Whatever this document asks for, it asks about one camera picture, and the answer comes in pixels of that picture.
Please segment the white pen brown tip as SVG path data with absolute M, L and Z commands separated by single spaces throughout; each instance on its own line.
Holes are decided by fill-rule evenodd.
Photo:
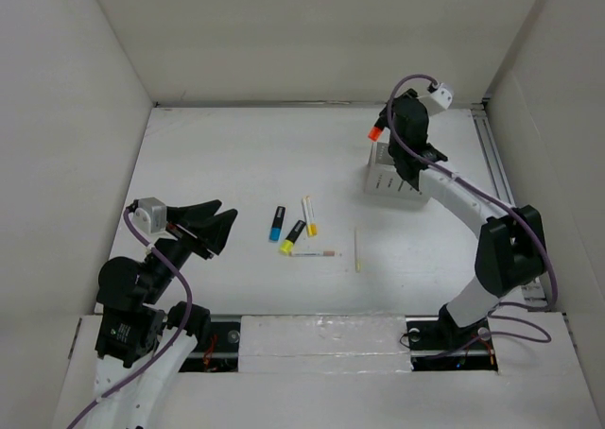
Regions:
M 316 251 L 290 251 L 290 257 L 336 257 L 338 254 L 334 250 L 316 250 Z

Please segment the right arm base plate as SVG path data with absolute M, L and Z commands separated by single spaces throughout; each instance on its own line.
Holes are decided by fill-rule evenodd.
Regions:
M 486 319 L 462 331 L 449 332 L 434 317 L 412 317 L 399 343 L 410 352 L 411 367 L 421 371 L 497 371 L 493 342 L 486 336 Z

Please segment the yellow cap black highlighter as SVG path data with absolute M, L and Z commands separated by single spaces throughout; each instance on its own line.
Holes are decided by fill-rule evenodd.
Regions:
M 279 248 L 282 254 L 288 255 L 294 248 L 295 243 L 299 239 L 301 233 L 304 231 L 306 223 L 303 220 L 298 220 L 292 229 L 289 231 L 285 240 Z

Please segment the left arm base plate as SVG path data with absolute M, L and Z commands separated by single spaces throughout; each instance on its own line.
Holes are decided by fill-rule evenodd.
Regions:
M 184 360 L 180 372 L 237 372 L 240 316 L 212 316 L 209 334 Z

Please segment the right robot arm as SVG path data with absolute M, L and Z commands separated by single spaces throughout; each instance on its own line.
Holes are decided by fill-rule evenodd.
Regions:
M 441 307 L 436 320 L 406 329 L 409 348 L 432 351 L 437 358 L 483 340 L 480 330 L 505 305 L 506 296 L 552 271 L 538 210 L 513 207 L 486 194 L 461 178 L 447 156 L 429 143 L 430 119 L 446 111 L 451 98 L 435 82 L 425 96 L 412 89 L 392 94 L 369 134 L 377 140 L 388 129 L 388 154 L 399 178 L 436 200 L 477 239 L 473 278 Z

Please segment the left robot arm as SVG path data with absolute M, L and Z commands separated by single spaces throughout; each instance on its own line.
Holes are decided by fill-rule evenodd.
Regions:
M 196 305 L 181 272 L 190 256 L 210 260 L 225 248 L 237 211 L 221 205 L 170 207 L 146 197 L 124 209 L 125 226 L 147 254 L 113 257 L 100 268 L 94 397 L 70 427 L 150 428 L 180 371 L 237 369 L 240 321 L 214 319 Z

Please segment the blue cap highlighter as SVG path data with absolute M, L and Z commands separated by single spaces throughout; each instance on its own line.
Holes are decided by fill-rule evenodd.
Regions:
M 278 206 L 272 219 L 269 237 L 271 242 L 278 242 L 281 236 L 281 231 L 285 219 L 285 207 Z

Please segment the orange cap highlighter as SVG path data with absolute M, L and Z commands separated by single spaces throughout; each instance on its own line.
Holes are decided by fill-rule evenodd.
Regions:
M 373 142 L 377 142 L 387 125 L 386 119 L 384 117 L 379 117 L 369 131 L 368 138 Z

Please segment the thin white yellow pencil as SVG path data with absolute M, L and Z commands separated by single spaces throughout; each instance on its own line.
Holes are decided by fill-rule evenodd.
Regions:
M 354 228 L 354 267 L 355 272 L 360 273 L 361 262 L 360 262 L 360 249 L 359 249 L 359 230 L 358 227 Z

